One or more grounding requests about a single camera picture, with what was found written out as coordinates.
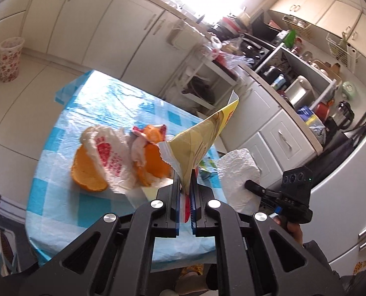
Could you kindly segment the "person's right hand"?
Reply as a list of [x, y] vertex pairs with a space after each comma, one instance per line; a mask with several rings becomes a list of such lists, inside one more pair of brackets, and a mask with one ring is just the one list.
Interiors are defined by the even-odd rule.
[[298, 244], [303, 245], [303, 233], [298, 223], [284, 221], [279, 216], [273, 217], [273, 220], [288, 232]]

